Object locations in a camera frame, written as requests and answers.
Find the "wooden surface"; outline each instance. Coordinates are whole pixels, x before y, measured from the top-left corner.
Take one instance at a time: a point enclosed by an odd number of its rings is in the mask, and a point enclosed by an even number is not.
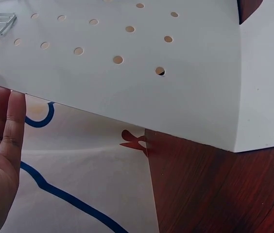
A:
[[[146,130],[161,233],[274,232],[274,148],[234,154]]]
[[[261,5],[263,0],[237,0],[242,24]]]

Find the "hole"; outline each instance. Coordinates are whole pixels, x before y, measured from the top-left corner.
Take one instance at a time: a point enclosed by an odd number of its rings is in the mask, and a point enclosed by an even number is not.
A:
[[[177,18],[179,15],[176,12],[171,12],[171,16]]]
[[[156,72],[156,74],[157,75],[160,75],[160,76],[163,76],[163,75],[165,75],[165,69],[163,68],[163,67],[158,67],[158,68],[156,68],[155,69],[155,72]]]
[[[170,37],[170,36],[165,36],[164,37],[164,40],[167,42],[167,43],[171,43],[173,41],[173,39]]]
[[[49,42],[43,42],[43,43],[41,44],[41,48],[42,48],[43,50],[46,50],[49,46],[50,46]]]
[[[144,4],[142,4],[142,3],[138,3],[138,4],[136,5],[136,7],[138,7],[138,8],[144,8],[144,7],[145,7],[145,5],[144,5]]]
[[[15,46],[18,46],[18,45],[20,45],[21,44],[21,39],[16,39],[15,41],[14,41],[14,45]]]
[[[67,18],[66,16],[62,15],[62,16],[59,16],[57,19],[58,19],[59,22],[62,22],[62,21],[64,21],[66,18]]]
[[[132,26],[128,26],[128,27],[125,28],[125,30],[126,30],[128,33],[132,33],[132,32],[135,31],[135,28],[132,27]]]
[[[121,56],[115,56],[115,57],[113,58],[113,62],[114,62],[115,64],[121,64],[121,63],[123,62],[123,58],[122,58]]]
[[[37,14],[37,13],[34,13],[34,14],[31,16],[32,19],[35,19],[35,18],[38,18],[38,17],[39,17],[39,14]]]
[[[89,21],[89,24],[90,25],[96,25],[96,24],[98,24],[98,20],[92,19],[92,20]]]
[[[78,48],[76,48],[76,49],[74,50],[73,53],[74,53],[75,55],[80,56],[80,55],[82,55],[82,54],[84,53],[84,50],[83,50],[83,48],[78,47]]]

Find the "dark red object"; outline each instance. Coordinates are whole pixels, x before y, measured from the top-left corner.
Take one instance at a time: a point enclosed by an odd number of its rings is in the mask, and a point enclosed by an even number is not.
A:
[[[249,16],[256,11],[262,4],[263,0],[238,0],[240,24],[242,24]]]
[[[132,148],[132,149],[136,149],[136,150],[141,150],[143,151],[143,153],[147,156],[147,149],[145,147],[143,147],[141,144],[139,144],[139,142],[145,142],[145,136],[140,136],[140,137],[135,137],[134,135],[132,135],[128,130],[123,130],[122,131],[122,138],[125,140],[125,141],[128,141],[128,142],[125,142],[125,143],[121,143],[120,145],[121,146],[124,146],[124,147],[129,147],[129,148]]]

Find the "red paper cutout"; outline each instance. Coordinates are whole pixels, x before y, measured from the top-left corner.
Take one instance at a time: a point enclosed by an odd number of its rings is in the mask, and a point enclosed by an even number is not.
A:
[[[145,135],[140,136],[140,137],[135,137],[128,130],[123,130],[122,131],[122,138],[125,141],[128,141],[128,142],[121,143],[120,144],[121,146],[136,149],[136,150],[141,150],[148,157],[147,148],[145,148],[141,144],[139,144],[140,141],[141,142],[146,142]]]

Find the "white pegboard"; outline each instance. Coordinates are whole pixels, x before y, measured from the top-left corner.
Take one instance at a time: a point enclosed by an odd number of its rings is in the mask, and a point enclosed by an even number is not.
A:
[[[0,38],[1,86],[234,150],[236,0],[0,0],[0,11],[17,15]]]

